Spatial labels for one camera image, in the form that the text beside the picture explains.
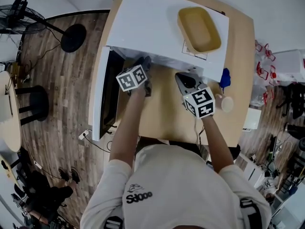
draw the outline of black and white cube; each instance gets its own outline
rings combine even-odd
[[[142,85],[147,76],[141,65],[132,68],[127,68],[116,77],[123,92],[132,90]]]
[[[215,99],[209,87],[183,96],[185,107],[197,118],[201,119],[215,113]]]

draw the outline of black shoe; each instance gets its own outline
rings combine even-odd
[[[145,97],[150,97],[152,95],[152,84],[148,80],[144,84],[145,84],[144,88],[146,92]]]
[[[75,168],[71,168],[72,180],[78,184],[80,182],[80,175]]]
[[[58,168],[58,171],[59,171],[59,174],[60,174],[62,179],[64,179],[65,181],[70,180],[69,175],[66,172],[64,172],[61,168]]]

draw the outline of white box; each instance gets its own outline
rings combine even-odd
[[[179,10],[186,7],[202,7],[209,13],[221,38],[219,49],[200,55],[187,52],[177,23]],[[106,44],[121,48],[127,57],[131,52],[144,52],[150,55],[153,63],[179,71],[187,72],[190,67],[201,68],[200,76],[219,82],[224,69],[228,33],[228,17],[191,1],[123,0]]]
[[[116,77],[123,92],[132,90],[142,85],[147,76],[141,65],[127,68]]]
[[[305,60],[299,50],[274,53],[277,81],[305,82]]]
[[[243,129],[257,129],[262,111],[259,109],[248,108]]]
[[[185,107],[201,119],[215,113],[215,99],[209,87],[183,96]]]

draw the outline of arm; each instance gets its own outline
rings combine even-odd
[[[124,116],[115,132],[109,160],[118,159],[132,167],[145,94],[143,86],[132,91]]]
[[[37,219],[38,219],[40,222],[42,222],[43,224],[46,224],[46,225],[49,224],[48,220],[47,220],[44,216],[42,216],[41,213],[38,213],[37,211],[32,210],[32,211],[29,212],[29,214],[30,214],[31,216],[34,216],[35,218],[37,218]]]
[[[109,163],[81,217],[81,229],[104,228],[107,218],[122,206],[125,185],[132,173],[145,94],[143,87],[132,91],[113,138]]]
[[[212,116],[202,119],[208,139],[214,170],[225,180],[239,199],[251,199],[259,208],[263,228],[271,220],[271,210],[265,198],[244,178],[242,170],[234,165],[230,150]]]
[[[212,116],[202,118],[214,171],[233,165],[233,157]]]

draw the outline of yellow tray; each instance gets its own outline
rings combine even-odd
[[[178,25],[190,52],[211,52],[221,46],[221,40],[209,13],[201,7],[189,7],[178,12]]]

